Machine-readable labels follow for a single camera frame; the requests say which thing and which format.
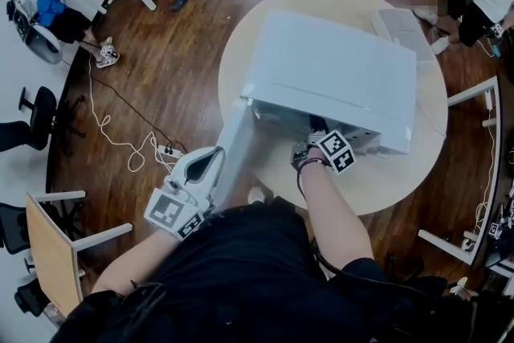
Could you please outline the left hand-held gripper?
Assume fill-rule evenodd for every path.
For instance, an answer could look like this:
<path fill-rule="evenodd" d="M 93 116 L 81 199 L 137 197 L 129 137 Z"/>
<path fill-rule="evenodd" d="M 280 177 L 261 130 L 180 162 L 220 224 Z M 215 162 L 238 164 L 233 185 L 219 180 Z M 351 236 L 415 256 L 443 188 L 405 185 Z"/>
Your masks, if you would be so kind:
<path fill-rule="evenodd" d="M 225 162 L 225 150 L 219 146 L 196 149 L 181 157 L 170 179 L 188 189 L 178 187 L 173 193 L 156 188 L 144 212 L 146 221 L 184 240 L 205 221 L 209 209 L 207 198 L 216 186 Z"/>

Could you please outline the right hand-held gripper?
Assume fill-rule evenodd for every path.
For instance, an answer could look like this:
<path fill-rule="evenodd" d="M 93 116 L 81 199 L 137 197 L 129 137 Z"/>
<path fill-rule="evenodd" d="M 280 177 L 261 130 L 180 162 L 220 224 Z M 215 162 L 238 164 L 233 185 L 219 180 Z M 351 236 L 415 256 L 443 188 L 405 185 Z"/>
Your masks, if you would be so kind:
<path fill-rule="evenodd" d="M 338 130 L 328 133 L 318 131 L 309 134 L 305 142 L 293 147 L 292 166 L 295 169 L 308 158 L 311 147 L 317 147 L 323 153 L 322 163 L 331 168 L 336 175 L 344 173 L 356 161 L 351 145 Z"/>

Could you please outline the white microwave oven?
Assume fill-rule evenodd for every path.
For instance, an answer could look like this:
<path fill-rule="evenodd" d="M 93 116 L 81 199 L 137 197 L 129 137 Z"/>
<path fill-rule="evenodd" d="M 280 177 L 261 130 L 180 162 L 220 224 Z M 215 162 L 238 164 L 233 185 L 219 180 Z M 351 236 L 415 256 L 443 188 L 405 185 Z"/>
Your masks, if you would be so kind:
<path fill-rule="evenodd" d="M 219 68 L 226 120 L 248 104 L 254 175 L 276 194 L 300 203 L 289 164 L 310 116 L 340 131 L 355 153 L 335 182 L 358 214 L 403 200 L 414 188 L 417 68 L 414 53 L 346 25 L 285 10 L 244 18 Z"/>

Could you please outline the person's left forearm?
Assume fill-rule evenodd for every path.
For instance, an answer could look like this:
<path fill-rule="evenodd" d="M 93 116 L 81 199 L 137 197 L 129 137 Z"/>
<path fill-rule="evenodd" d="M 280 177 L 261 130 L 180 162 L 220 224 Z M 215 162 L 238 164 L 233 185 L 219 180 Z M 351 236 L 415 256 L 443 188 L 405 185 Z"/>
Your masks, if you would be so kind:
<path fill-rule="evenodd" d="M 120 296 L 133 292 L 133 284 L 144 283 L 179 246 L 169 232 L 158 230 L 112 261 L 102 272 L 92 293 L 113 291 Z"/>

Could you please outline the person's right forearm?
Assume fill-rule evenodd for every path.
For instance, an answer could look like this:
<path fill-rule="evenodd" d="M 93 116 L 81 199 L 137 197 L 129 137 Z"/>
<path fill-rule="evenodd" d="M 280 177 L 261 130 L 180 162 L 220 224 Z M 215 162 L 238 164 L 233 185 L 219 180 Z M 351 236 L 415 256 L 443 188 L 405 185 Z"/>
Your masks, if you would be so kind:
<path fill-rule="evenodd" d="M 368 231 L 337 189 L 323 153 L 310 148 L 300 166 L 300 186 L 323 258 L 342 269 L 360 258 L 373 258 Z"/>

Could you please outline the white power strip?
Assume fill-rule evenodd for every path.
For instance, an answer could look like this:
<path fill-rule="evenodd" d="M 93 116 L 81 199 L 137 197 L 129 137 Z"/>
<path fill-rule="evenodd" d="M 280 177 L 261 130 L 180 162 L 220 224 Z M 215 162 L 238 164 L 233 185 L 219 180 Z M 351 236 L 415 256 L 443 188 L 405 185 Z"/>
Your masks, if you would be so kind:
<path fill-rule="evenodd" d="M 174 149 L 170 146 L 164 146 L 164 145 L 159 145 L 157 147 L 157 151 L 159 152 L 160 155 L 162 156 L 167 156 L 167 157 L 172 157 L 172 158 L 181 158 L 184 156 L 184 153 L 178 149 Z"/>

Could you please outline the person's left shoe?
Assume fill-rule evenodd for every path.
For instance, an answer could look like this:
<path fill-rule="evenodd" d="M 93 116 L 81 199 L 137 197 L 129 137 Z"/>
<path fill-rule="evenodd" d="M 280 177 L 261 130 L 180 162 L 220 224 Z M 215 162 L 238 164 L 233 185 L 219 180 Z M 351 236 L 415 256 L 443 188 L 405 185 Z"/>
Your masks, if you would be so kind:
<path fill-rule="evenodd" d="M 249 204 L 265 203 L 267 196 L 263 189 L 258 186 L 252 187 L 247 194 L 247 201 Z"/>

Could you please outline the person's black clothing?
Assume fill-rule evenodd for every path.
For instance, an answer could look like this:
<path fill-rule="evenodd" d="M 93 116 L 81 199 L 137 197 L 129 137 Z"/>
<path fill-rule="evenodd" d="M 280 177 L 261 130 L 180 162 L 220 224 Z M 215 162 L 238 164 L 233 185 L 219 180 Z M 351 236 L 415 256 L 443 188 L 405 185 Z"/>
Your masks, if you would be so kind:
<path fill-rule="evenodd" d="M 429 343 L 428 304 L 369 257 L 328 279 L 277 200 L 210 219 L 127 296 L 92 293 L 51 343 Z"/>

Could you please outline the white storage box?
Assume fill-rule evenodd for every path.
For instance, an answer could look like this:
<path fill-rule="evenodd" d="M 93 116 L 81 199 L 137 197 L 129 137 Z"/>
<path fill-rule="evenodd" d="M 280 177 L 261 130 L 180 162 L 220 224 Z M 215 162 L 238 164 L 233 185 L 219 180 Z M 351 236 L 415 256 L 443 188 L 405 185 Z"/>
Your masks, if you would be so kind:
<path fill-rule="evenodd" d="M 371 18 L 371 24 L 379 37 L 413 51 L 418 63 L 436 60 L 418 20 L 410 10 L 378 10 Z"/>

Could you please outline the dark desk with white legs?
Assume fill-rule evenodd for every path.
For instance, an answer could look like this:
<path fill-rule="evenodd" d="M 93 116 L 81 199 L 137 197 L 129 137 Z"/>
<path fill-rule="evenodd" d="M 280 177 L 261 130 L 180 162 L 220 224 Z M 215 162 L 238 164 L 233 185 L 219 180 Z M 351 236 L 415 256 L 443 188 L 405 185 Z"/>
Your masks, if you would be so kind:
<path fill-rule="evenodd" d="M 482 122 L 482 126 L 492 134 L 492 166 L 487 189 L 484 192 L 483 206 L 475 214 L 475 229 L 466 240 L 472 248 L 458 247 L 428 231 L 420 230 L 418 236 L 428 243 L 445 251 L 456 259 L 470 265 L 484 265 L 486 269 L 508 279 L 504 294 L 514 295 L 514 250 L 508 254 L 500 253 L 493 247 L 488 232 L 496 221 L 500 203 L 514 209 L 514 84 L 502 75 L 477 84 L 448 99 L 450 107 L 466 100 L 485 95 L 487 109 L 495 115 Z"/>

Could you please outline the black office chair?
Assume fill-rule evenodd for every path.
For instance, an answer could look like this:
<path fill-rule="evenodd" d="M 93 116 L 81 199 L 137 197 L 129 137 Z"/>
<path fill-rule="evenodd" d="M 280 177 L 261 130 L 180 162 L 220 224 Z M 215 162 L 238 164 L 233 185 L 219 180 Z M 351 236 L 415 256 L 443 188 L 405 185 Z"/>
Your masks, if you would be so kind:
<path fill-rule="evenodd" d="M 72 152 L 68 149 L 67 135 L 71 133 L 80 138 L 86 136 L 72 124 L 75 119 L 75 110 L 86 100 L 85 96 L 79 96 L 73 105 L 70 105 L 67 100 L 63 104 L 57 104 L 54 93 L 46 87 L 41 87 L 37 91 L 33 103 L 25 97 L 25 93 L 26 89 L 23 88 L 18 101 L 18 109 L 29 108 L 31 111 L 30 121 L 17 120 L 0 123 L 0 153 L 22 145 L 42 151 L 47 147 L 50 136 L 53 136 L 60 139 L 63 154 L 71 157 Z"/>
<path fill-rule="evenodd" d="M 39 317 L 50 304 L 50 300 L 41 289 L 37 278 L 18 287 L 14 294 L 14 300 L 23 313 L 29 312 L 34 317 Z"/>
<path fill-rule="evenodd" d="M 31 247 L 25 208 L 0 202 L 0 239 L 11 255 Z"/>

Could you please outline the pile of spare hand-held grippers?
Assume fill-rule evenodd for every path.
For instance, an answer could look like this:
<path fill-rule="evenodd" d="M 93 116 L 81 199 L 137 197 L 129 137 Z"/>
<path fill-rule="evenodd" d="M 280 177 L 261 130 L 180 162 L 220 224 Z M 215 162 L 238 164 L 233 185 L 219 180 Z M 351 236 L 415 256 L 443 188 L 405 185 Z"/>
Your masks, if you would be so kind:
<path fill-rule="evenodd" d="M 514 250 L 514 209 L 500 203 L 496 221 L 489 228 L 493 247 L 500 253 L 508 254 Z"/>

